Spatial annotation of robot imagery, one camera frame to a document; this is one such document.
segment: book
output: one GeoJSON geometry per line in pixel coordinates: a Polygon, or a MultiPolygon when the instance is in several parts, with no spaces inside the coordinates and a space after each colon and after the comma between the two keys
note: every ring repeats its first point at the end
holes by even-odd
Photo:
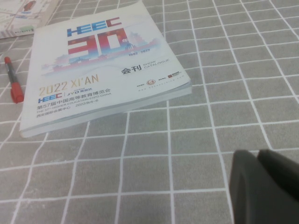
{"type": "Polygon", "coordinates": [[[0,38],[34,33],[45,26],[59,0],[1,0],[0,38]]]}
{"type": "Polygon", "coordinates": [[[138,2],[36,29],[20,132],[29,137],[191,92],[138,2]]]}

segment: pen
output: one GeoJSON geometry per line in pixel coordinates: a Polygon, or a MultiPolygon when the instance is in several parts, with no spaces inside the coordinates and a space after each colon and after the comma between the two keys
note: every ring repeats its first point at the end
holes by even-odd
{"type": "Polygon", "coordinates": [[[18,82],[17,77],[15,76],[15,71],[13,65],[11,64],[11,60],[9,57],[4,58],[5,67],[7,69],[9,81],[11,84],[10,96],[14,103],[20,103],[24,101],[24,94],[22,88],[18,82]]]}

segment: gray checkered tablecloth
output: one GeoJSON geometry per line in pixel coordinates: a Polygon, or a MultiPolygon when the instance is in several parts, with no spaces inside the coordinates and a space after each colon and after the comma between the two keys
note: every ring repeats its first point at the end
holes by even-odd
{"type": "MultiPolygon", "coordinates": [[[[49,24],[129,1],[62,0],[49,24]]],[[[299,1],[144,4],[192,95],[23,139],[3,61],[25,89],[33,36],[0,40],[1,224],[231,224],[234,150],[299,161],[299,1]]]]}

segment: black object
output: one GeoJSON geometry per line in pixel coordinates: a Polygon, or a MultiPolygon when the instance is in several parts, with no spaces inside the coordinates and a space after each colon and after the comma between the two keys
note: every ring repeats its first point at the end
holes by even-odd
{"type": "Polygon", "coordinates": [[[280,154],[237,150],[229,191],[235,224],[299,224],[299,165],[280,154]]]}

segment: red circular logo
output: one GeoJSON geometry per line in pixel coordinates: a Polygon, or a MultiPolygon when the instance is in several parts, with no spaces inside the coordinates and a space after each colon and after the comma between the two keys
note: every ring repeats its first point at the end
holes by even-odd
{"type": "Polygon", "coordinates": [[[155,80],[154,79],[150,79],[149,81],[146,82],[147,85],[153,85],[155,84],[155,80]]]}

